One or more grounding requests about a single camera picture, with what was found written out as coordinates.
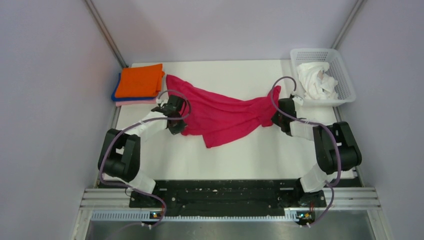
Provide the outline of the crimson red t-shirt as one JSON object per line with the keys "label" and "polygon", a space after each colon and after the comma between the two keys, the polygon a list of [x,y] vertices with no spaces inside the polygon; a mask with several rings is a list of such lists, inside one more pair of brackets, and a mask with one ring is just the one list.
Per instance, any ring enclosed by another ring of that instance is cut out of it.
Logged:
{"label": "crimson red t-shirt", "polygon": [[193,86],[174,75],[166,76],[166,86],[186,96],[191,112],[183,136],[202,136],[207,148],[219,147],[249,135],[258,127],[272,126],[281,87],[267,96],[240,100]]}

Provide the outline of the folded blue t-shirt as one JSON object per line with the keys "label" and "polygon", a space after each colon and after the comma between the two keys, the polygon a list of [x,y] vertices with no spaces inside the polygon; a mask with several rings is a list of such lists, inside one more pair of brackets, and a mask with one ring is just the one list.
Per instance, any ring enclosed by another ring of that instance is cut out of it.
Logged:
{"label": "folded blue t-shirt", "polygon": [[124,102],[124,101],[144,101],[144,100],[153,100],[155,99],[157,96],[142,96],[142,97],[116,97],[116,92],[117,89],[120,85],[121,82],[121,73],[119,73],[118,75],[118,81],[116,86],[114,87],[114,90],[111,94],[111,100],[114,102]]}

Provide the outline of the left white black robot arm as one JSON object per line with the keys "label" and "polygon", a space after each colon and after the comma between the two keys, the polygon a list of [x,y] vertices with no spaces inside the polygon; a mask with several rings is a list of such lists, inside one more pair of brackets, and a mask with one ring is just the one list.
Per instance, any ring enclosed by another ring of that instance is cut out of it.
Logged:
{"label": "left white black robot arm", "polygon": [[113,178],[113,185],[122,185],[141,194],[141,200],[149,207],[160,202],[156,182],[141,168],[141,146],[154,135],[168,130],[177,135],[187,127],[185,119],[191,113],[191,104],[184,96],[170,95],[157,100],[156,106],[136,123],[124,129],[109,129],[103,141],[98,161],[100,181],[105,176]]}

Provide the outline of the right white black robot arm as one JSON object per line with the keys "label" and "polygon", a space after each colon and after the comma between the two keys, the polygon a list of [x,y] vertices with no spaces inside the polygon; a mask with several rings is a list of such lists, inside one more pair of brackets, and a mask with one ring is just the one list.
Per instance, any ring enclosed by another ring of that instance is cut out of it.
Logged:
{"label": "right white black robot arm", "polygon": [[299,206],[318,204],[324,187],[335,187],[343,171],[362,163],[362,154],[349,124],[330,125],[298,118],[291,98],[272,100],[276,112],[271,121],[290,137],[313,142],[316,163],[295,182],[292,199]]}

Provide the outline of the folded pink t-shirt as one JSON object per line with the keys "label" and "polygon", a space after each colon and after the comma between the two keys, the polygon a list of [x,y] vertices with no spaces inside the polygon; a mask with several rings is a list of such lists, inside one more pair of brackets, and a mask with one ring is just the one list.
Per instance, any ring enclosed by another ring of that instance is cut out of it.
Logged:
{"label": "folded pink t-shirt", "polygon": [[139,99],[139,100],[126,100],[126,101],[116,101],[115,106],[121,107],[126,105],[138,105],[138,104],[156,104],[157,99]]}

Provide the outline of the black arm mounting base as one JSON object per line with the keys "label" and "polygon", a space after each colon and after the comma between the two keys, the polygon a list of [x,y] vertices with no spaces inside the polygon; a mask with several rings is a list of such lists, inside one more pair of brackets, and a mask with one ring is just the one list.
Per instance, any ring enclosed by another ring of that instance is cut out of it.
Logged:
{"label": "black arm mounting base", "polygon": [[155,199],[125,190],[130,208],[166,207],[166,217],[283,216],[285,208],[325,207],[329,197],[304,193],[300,181],[289,180],[159,180]]}

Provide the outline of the white plastic laundry basket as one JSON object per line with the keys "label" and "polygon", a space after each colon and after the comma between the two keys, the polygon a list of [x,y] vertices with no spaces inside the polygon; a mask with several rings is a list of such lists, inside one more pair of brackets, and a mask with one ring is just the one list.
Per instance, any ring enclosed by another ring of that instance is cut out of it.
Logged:
{"label": "white plastic laundry basket", "polygon": [[304,107],[337,107],[356,100],[342,56],[330,48],[295,48],[290,51],[297,81],[294,101]]}

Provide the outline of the folded orange t-shirt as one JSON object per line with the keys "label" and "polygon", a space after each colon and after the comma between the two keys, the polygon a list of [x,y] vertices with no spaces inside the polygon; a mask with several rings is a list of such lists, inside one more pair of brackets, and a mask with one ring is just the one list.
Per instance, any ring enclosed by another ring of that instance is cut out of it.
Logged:
{"label": "folded orange t-shirt", "polygon": [[118,100],[156,97],[162,91],[164,76],[161,63],[124,68],[111,96]]}

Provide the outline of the crumpled white t-shirt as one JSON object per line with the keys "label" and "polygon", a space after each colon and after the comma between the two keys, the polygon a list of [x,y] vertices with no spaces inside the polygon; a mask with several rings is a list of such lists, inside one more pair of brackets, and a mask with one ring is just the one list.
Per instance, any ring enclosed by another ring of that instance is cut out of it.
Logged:
{"label": "crumpled white t-shirt", "polygon": [[296,67],[307,100],[337,100],[338,93],[335,88],[338,81],[326,72],[330,69],[328,62],[307,62]]}

